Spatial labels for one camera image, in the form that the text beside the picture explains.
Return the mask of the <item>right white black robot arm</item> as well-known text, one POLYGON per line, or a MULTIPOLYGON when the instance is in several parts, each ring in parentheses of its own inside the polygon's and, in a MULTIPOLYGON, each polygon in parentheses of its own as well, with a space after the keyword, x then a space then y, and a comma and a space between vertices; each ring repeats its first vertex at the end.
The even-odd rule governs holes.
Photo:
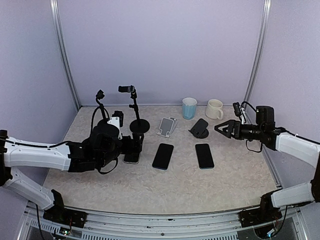
POLYGON ((255 124, 246 124, 244 110, 235 102, 234 113, 239 120, 228 120, 214 127, 214 130, 225 137, 235 140, 259 141, 270 150, 293 156, 315 168, 314 177, 306 183, 264 194, 256 218, 266 222, 276 209, 284 206, 304 205, 320 201, 320 144, 284 127, 276 127, 274 109, 271 106, 255 108, 255 124))

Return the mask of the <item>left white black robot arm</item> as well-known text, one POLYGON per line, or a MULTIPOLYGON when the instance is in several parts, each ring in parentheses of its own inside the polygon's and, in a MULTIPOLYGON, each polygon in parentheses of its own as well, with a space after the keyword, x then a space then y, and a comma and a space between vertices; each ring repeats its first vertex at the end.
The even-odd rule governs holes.
POLYGON ((0 185, 16 192, 49 211, 63 223, 70 218, 62 196, 56 190, 48 190, 24 175, 19 167, 50 168, 69 173, 84 173, 117 162, 120 155, 139 155, 144 134, 120 136, 120 128, 114 124, 99 122, 89 137, 82 142, 65 141, 54 145, 33 143, 0 132, 0 185))

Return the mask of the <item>grey folding phone stand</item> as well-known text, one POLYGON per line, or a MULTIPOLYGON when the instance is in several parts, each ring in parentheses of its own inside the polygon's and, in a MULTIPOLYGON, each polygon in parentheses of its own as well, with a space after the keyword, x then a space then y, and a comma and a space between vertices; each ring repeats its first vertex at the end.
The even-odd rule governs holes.
POLYGON ((156 134, 165 138, 169 138, 178 124, 178 120, 173 117, 163 117, 159 125, 159 132, 156 134))

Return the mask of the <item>black phone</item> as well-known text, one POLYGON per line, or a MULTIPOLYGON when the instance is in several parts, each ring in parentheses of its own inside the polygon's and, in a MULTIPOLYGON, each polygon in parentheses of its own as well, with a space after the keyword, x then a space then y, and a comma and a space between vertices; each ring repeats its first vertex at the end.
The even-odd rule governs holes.
POLYGON ((211 149, 207 143, 196 144, 195 151, 200 169, 213 169, 215 167, 211 149))

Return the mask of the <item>tall black phone stand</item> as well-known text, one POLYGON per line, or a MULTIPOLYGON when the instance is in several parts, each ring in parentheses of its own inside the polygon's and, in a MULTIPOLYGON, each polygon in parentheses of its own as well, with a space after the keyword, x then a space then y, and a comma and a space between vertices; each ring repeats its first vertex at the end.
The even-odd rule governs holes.
POLYGON ((140 118, 136 88, 133 85, 119 86, 118 91, 120 93, 130 93, 130 98, 133 100, 133 104, 130 104, 129 108, 134 110, 136 119, 130 123, 130 131, 136 134, 145 134, 148 132, 150 123, 147 120, 140 118))

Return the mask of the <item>black round-base phone stand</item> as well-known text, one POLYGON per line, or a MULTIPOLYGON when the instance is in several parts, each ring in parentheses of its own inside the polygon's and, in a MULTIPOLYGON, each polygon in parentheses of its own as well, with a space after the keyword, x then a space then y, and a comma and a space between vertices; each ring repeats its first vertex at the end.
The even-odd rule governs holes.
POLYGON ((107 109, 105 108, 105 106, 100 102, 100 100, 102 100, 105 97, 104 92, 100 89, 96 96, 95 96, 95 101, 99 106, 99 109, 101 111, 102 114, 102 119, 107 123, 110 120, 110 115, 107 111, 107 109))

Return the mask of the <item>blue phone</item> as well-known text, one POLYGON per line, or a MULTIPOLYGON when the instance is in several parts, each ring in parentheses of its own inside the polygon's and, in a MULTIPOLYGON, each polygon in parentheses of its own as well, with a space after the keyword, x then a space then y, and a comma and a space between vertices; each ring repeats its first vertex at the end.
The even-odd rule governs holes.
POLYGON ((171 156, 173 154, 173 150, 173 145, 161 143, 157 149, 152 167, 155 169, 167 170, 171 160, 171 156))

